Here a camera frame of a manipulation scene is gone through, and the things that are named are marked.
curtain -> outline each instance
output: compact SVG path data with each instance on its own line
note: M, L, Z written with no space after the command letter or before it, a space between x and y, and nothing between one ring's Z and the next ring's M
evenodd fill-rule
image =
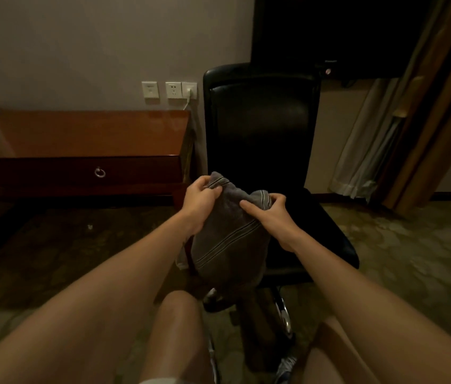
M418 75L421 83L373 195L401 215L424 205L451 166L451 6Z
M411 76L417 60L437 27L446 0L436 0L427 23L401 78L376 79L353 125L337 163L330 190L351 198L369 200L376 176L402 124L405 111L399 108L405 91L415 90Z

towel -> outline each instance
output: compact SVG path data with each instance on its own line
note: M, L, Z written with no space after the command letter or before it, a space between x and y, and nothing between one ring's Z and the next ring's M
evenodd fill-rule
M192 244L192 260L199 275L223 297L234 299L252 289L263 277L270 234L240 207L247 200L268 210L266 190L248 194L221 174L213 172L209 188L222 186L221 196Z

person's right arm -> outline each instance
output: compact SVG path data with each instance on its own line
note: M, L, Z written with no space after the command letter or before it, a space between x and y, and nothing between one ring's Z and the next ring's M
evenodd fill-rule
M344 331L381 382L450 383L451 336L391 291L371 282L301 230L271 194L263 211L240 206L257 218L281 246L296 253L330 303Z

electrical socket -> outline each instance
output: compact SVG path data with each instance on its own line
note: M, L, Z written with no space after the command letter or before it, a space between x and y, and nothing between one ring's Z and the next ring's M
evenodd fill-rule
M142 82L144 98L160 98L158 93L158 82Z
M197 99L197 83L196 82L183 82L181 84L183 90L183 98L191 98L192 100Z
M183 98L181 82L165 82L167 98Z

patterned carpet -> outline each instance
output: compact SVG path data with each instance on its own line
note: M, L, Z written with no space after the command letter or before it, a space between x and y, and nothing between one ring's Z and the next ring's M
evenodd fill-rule
M451 334L451 202L432 202L411 221L363 206L324 206L355 246L360 270L386 286ZM32 218L0 249L0 340L33 310L72 281L162 223L172 207L53 209ZM160 292L185 288L201 296L203 286L175 267ZM283 287L296 330L296 350L306 347L330 309L313 284ZM270 382L243 364L240 328L229 309L205 314L215 341L224 384ZM116 383L137 382L156 305Z

